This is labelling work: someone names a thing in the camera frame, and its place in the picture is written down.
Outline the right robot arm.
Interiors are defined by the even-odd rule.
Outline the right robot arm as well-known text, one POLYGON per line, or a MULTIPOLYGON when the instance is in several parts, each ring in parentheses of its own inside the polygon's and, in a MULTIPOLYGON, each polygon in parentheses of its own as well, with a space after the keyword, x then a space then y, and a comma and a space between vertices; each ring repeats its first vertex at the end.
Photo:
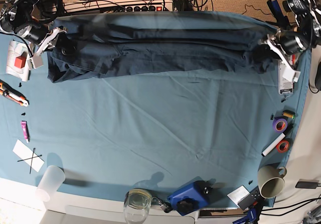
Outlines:
POLYGON ((47 50, 59 48, 64 55, 75 52, 75 45, 66 36, 66 28, 49 29, 49 24, 63 13, 63 1, 57 0, 56 12, 51 17, 37 20, 32 12, 39 1, 6 0, 1 10, 1 33, 16 36, 25 43, 29 70, 43 65, 41 54, 47 50))

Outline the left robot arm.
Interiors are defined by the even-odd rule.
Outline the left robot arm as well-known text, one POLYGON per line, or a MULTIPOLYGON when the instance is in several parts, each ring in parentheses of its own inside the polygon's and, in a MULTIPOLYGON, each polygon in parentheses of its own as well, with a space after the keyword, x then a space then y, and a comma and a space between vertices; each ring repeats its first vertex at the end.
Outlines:
POLYGON ((280 60, 285 65, 282 77, 298 82, 300 72, 288 57, 320 45, 320 1, 285 0, 283 8, 294 14, 295 23, 277 24, 274 34, 258 42, 256 57, 280 60))

